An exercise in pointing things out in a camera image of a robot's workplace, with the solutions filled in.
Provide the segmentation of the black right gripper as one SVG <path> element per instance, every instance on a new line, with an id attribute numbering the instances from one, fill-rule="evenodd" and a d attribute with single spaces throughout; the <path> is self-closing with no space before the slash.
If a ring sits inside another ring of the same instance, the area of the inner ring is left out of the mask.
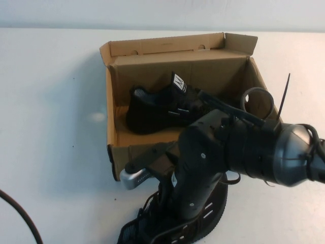
<path id="1" fill-rule="evenodd" d="M 176 175 L 171 199 L 171 211 L 178 219 L 196 217 L 211 194 L 211 177 Z"/>

